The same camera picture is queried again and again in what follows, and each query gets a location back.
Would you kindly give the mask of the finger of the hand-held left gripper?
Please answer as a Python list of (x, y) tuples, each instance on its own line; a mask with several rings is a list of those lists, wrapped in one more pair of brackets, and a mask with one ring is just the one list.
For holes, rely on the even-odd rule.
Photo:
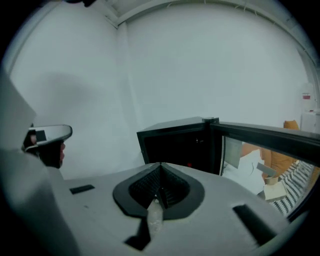
[(63, 143), (73, 134), (73, 128), (67, 124), (31, 126), (23, 142), (24, 152), (59, 142)]

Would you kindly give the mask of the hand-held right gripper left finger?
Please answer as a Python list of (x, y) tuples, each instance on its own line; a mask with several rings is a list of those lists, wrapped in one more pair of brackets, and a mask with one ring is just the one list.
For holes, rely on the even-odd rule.
[(149, 256), (161, 256), (152, 242), (162, 227), (160, 163), (118, 173), (64, 181), (77, 206), (91, 220), (126, 245)]

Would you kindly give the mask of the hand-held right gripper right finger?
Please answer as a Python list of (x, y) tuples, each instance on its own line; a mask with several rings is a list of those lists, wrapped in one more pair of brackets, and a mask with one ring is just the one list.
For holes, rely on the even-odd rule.
[(170, 164), (204, 187), (201, 205), (188, 217), (165, 220), (149, 243), (150, 256), (249, 256), (258, 243), (233, 208), (247, 205), (276, 234), (289, 221), (268, 202), (231, 179)]

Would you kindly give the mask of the black mini fridge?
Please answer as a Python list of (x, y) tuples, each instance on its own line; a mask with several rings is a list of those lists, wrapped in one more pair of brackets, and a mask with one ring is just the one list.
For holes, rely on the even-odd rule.
[(192, 117), (158, 123), (137, 138), (146, 164), (167, 162), (220, 175), (231, 138), (320, 168), (320, 134), (305, 131)]

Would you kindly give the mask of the white paper sheets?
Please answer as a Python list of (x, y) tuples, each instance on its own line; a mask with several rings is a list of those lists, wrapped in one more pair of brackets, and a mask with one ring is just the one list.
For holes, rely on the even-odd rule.
[(257, 169), (258, 163), (264, 163), (259, 149), (242, 156), (238, 168), (226, 163), (222, 176), (236, 182), (254, 195), (258, 195), (264, 190), (265, 186), (263, 173)]

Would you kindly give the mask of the beige cardboard box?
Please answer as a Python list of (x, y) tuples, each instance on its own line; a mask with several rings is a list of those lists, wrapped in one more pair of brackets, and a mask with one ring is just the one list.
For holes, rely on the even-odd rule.
[(282, 200), (288, 195), (287, 188), (279, 177), (266, 177), (264, 185), (264, 198), (267, 202)]

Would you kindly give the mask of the black-and-white striped blanket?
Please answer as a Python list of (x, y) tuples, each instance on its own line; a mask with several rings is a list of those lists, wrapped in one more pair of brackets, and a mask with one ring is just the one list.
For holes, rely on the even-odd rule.
[(302, 202), (311, 182), (313, 171), (314, 166), (312, 164), (297, 160), (279, 176), (287, 190), (287, 195), (283, 199), (269, 204), (283, 216), (288, 217)]

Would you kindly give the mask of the orange jacket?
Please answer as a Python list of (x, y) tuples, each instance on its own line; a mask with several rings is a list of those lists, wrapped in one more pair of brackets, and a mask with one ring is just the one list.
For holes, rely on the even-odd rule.
[[(299, 126), (296, 120), (285, 120), (283, 123), (283, 128), (290, 130), (299, 130)], [(260, 158), (264, 161), (264, 165), (276, 171), (275, 177), (279, 177), (280, 175), (282, 175), (292, 164), (297, 161), (297, 159), (290, 156), (249, 143), (244, 143), (242, 145), (241, 157), (244, 157), (256, 150), (259, 150)], [(319, 175), (320, 167), (315, 167), (311, 176), (311, 181), (316, 181)]]

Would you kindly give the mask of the white storage boxes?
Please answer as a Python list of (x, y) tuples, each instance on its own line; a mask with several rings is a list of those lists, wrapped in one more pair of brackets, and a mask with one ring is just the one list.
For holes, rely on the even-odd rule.
[(305, 132), (320, 134), (320, 108), (312, 83), (305, 83), (301, 88), (300, 129)]

